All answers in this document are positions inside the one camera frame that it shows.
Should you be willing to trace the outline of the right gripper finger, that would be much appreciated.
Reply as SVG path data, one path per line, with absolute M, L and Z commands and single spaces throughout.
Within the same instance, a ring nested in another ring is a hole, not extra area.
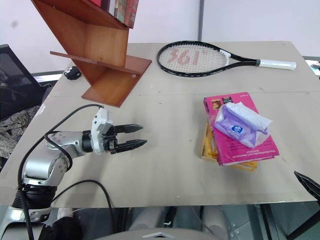
M 315 181 L 306 181 L 303 180 L 302 183 L 303 187 L 318 201 L 320 200 L 320 185 Z
M 296 176 L 296 178 L 298 179 L 298 181 L 303 185 L 303 187 L 306 190 L 310 190 L 310 191 L 319 191 L 320 190 L 320 185 L 315 182 L 313 179 L 311 179 L 310 177 L 299 173 L 297 171 L 294 171 L 294 175 Z

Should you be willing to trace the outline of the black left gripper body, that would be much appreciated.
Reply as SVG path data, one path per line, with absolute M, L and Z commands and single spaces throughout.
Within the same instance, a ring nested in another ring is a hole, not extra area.
M 103 148 L 106 152 L 111 154 L 120 153 L 117 135 L 120 132 L 121 127 L 119 125 L 112 125 L 106 133 L 102 134 Z

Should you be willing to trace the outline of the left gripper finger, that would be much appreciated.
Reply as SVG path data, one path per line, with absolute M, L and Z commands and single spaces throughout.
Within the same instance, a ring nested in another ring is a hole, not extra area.
M 143 146 L 145 143 L 147 143 L 147 140 L 143 140 L 143 139 L 134 139 L 134 140 L 126 141 L 124 143 L 120 143 L 116 146 L 116 153 L 122 153 L 122 152 L 134 150 L 136 148 Z
M 134 133 L 143 129 L 143 126 L 138 124 L 124 124 L 124 125 L 116 125 L 114 130 L 117 134 L 119 133 Z

